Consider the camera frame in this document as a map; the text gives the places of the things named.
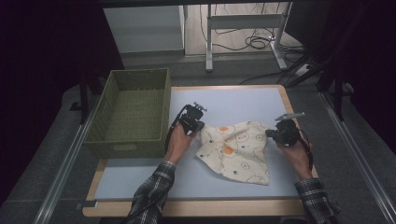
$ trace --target green plastic basket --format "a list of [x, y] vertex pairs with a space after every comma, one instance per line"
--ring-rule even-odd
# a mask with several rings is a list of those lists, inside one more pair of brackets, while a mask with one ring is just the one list
[[111, 71], [84, 145], [98, 158], [163, 157], [170, 98], [166, 68]]

